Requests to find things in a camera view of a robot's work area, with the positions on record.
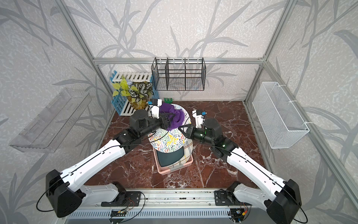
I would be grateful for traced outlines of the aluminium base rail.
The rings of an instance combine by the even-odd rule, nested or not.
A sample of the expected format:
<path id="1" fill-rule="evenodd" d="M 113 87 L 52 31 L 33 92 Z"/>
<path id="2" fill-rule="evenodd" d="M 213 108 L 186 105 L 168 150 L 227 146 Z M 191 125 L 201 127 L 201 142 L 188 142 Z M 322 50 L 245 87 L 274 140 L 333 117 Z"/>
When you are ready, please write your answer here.
<path id="1" fill-rule="evenodd" d="M 218 189 L 189 190 L 142 190 L 138 207 L 102 207 L 99 204 L 86 205 L 74 213 L 53 220 L 54 224 L 130 224 L 153 219 L 219 219 L 237 223 L 250 220 L 256 211 L 266 212 L 253 205 L 216 206 L 214 191 Z M 275 223 L 267 214 L 264 218 Z"/>

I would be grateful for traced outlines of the plaid striped white plate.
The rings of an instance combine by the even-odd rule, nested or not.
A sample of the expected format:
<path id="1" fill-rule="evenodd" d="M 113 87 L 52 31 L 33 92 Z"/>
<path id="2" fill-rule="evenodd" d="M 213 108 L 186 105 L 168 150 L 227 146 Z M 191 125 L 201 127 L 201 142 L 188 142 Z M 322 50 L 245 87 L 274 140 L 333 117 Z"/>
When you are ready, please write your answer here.
<path id="1" fill-rule="evenodd" d="M 187 163 L 192 156 L 193 141 L 188 140 L 183 147 L 172 153 L 157 152 L 158 162 L 161 167 L 173 167 Z"/>

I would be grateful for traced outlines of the blue white slatted crate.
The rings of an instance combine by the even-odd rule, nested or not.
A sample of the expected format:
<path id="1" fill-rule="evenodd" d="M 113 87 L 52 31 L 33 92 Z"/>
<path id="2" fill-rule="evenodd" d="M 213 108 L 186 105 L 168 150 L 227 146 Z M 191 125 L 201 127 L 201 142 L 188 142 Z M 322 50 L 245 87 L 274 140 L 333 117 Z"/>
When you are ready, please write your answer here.
<path id="1" fill-rule="evenodd" d="M 120 116 L 130 116 L 138 109 L 148 109 L 150 99 L 158 99 L 151 73 L 117 72 L 110 77 L 114 88 L 112 105 Z"/>

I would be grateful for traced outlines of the clear acrylic wall shelf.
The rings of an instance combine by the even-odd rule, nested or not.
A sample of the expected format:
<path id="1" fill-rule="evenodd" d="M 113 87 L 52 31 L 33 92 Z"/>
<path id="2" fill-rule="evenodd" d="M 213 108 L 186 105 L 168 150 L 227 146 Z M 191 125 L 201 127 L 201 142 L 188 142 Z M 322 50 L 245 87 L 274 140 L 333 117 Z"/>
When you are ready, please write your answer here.
<path id="1" fill-rule="evenodd" d="M 87 91 L 64 88 L 9 145 L 24 153 L 54 153 L 90 102 Z"/>

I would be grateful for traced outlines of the pink perforated plastic basket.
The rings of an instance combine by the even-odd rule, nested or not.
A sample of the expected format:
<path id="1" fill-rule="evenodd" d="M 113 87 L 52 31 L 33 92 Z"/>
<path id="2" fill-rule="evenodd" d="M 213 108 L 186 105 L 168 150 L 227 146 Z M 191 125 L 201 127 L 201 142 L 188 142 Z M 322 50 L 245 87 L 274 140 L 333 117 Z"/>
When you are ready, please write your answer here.
<path id="1" fill-rule="evenodd" d="M 153 149 L 153 152 L 154 152 L 154 158 L 155 158 L 157 171 L 161 175 L 166 175 L 166 174 L 172 173 L 174 171 L 188 167 L 194 161 L 194 158 L 192 156 L 192 152 L 193 152 L 193 144 L 192 143 L 189 144 L 188 146 L 184 147 L 184 156 L 179 161 L 177 161 L 176 163 L 173 163 L 167 167 L 160 166 L 160 164 L 158 162 L 158 158 L 157 158 L 157 150 Z"/>

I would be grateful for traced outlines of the white mesh wall basket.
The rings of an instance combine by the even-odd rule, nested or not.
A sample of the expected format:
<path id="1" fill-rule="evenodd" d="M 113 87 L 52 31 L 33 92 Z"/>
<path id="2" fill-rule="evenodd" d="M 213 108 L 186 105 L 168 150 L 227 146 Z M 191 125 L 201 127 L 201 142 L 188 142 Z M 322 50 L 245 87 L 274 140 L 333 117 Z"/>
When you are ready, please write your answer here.
<path id="1" fill-rule="evenodd" d="M 278 82 L 262 82 L 252 105 L 272 149 L 290 148 L 310 132 Z"/>

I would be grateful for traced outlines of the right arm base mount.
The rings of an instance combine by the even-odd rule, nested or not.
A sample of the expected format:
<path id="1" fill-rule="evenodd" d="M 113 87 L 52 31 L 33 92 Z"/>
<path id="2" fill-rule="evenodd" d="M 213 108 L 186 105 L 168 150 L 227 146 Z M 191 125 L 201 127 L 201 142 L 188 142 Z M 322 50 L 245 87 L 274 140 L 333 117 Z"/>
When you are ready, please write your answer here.
<path id="1" fill-rule="evenodd" d="M 241 184 L 239 181 L 235 181 L 230 187 L 226 190 L 219 189 L 214 191 L 214 199 L 216 206 L 238 206 L 238 205 L 251 205 L 247 202 L 239 201 L 235 195 L 234 190 L 235 188 Z"/>

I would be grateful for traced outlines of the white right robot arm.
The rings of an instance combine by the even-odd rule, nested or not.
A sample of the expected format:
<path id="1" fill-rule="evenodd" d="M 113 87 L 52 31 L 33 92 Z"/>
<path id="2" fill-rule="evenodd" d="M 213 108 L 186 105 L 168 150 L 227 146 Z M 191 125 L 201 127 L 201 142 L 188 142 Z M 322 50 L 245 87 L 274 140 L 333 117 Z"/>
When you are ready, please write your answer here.
<path id="1" fill-rule="evenodd" d="M 214 118 L 206 119 L 202 125 L 182 125 L 178 128 L 186 138 L 211 147 L 218 158 L 242 172 L 257 188 L 237 184 L 232 194 L 241 203 L 248 203 L 267 212 L 276 224 L 290 224 L 302 211 L 302 200 L 298 184 L 269 172 L 248 156 L 233 140 L 224 136 L 222 127 Z"/>

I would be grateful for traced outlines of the purple cloth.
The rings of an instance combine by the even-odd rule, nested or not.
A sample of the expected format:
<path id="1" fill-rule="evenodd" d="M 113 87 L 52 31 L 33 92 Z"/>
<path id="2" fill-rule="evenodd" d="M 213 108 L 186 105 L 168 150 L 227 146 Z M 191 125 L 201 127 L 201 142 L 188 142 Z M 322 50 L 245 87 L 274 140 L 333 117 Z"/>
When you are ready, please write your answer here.
<path id="1" fill-rule="evenodd" d="M 163 103 L 159 108 L 159 112 L 164 113 L 165 116 L 168 116 L 168 119 L 170 120 L 170 125 L 166 129 L 167 131 L 178 128 L 183 124 L 185 119 L 185 113 L 183 110 L 176 109 L 172 104 Z"/>

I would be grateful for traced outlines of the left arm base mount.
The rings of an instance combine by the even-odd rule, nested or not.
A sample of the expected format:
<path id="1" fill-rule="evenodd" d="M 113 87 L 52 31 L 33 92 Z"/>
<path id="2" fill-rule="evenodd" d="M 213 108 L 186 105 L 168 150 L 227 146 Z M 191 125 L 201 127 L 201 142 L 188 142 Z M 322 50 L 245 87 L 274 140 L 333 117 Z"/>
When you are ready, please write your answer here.
<path id="1" fill-rule="evenodd" d="M 138 207 L 141 199 L 140 191 L 127 191 L 119 182 L 113 182 L 118 195 L 111 202 L 102 202 L 102 207 Z"/>

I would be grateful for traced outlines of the colourful squiggle round plate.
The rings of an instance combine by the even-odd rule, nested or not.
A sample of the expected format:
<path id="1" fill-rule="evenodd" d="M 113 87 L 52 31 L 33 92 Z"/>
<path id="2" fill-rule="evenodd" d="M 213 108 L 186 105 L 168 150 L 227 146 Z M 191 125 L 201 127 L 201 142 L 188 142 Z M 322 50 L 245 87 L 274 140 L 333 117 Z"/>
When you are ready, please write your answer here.
<path id="1" fill-rule="evenodd" d="M 171 131 L 158 129 L 148 134 L 148 139 L 152 147 L 161 153 L 175 152 L 187 143 L 187 138 L 178 129 Z"/>

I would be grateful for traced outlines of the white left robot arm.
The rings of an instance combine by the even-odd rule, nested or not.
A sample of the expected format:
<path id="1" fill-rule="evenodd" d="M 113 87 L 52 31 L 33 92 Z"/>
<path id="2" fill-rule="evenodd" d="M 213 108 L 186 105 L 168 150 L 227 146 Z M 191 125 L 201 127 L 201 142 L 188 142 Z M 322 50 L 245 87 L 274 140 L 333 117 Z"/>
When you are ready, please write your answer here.
<path id="1" fill-rule="evenodd" d="M 104 206 L 127 205 L 126 191 L 118 182 L 94 187 L 85 183 L 116 159 L 142 144 L 143 137 L 158 129 L 168 129 L 173 113 L 160 113 L 150 118 L 146 110 L 137 110 L 124 129 L 102 148 L 61 172 L 52 170 L 46 175 L 44 196 L 57 217 L 66 217 L 80 206 L 101 203 Z"/>

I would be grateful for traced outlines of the potted plant in yellow pot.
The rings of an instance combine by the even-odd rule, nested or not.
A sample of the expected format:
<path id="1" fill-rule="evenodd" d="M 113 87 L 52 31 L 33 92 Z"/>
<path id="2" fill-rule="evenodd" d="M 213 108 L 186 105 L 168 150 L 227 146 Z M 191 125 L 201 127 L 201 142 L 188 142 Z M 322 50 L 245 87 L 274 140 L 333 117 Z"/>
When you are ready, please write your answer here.
<path id="1" fill-rule="evenodd" d="M 113 97 L 126 97 L 135 110 L 145 109 L 153 96 L 153 84 L 150 82 L 131 82 L 124 77 L 118 83 L 112 83 L 115 91 Z"/>

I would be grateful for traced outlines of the dark green square plate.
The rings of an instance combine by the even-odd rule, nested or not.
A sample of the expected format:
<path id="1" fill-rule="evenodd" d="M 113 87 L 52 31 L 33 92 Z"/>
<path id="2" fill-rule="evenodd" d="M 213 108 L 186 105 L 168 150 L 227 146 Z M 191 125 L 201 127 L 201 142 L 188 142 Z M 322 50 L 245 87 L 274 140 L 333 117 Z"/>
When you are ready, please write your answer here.
<path id="1" fill-rule="evenodd" d="M 161 167 L 167 167 L 173 163 L 176 163 L 184 156 L 184 147 L 181 147 L 172 153 L 162 153 L 157 151 L 158 162 Z"/>

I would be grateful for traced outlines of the green toy rake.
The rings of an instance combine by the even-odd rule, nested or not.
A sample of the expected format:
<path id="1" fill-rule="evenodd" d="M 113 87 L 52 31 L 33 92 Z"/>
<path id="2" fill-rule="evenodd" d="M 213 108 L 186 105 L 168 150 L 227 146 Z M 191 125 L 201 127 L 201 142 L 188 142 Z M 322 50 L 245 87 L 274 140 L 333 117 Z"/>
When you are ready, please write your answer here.
<path id="1" fill-rule="evenodd" d="M 167 104 L 171 104 L 173 102 L 172 98 L 164 98 L 164 102 Z"/>

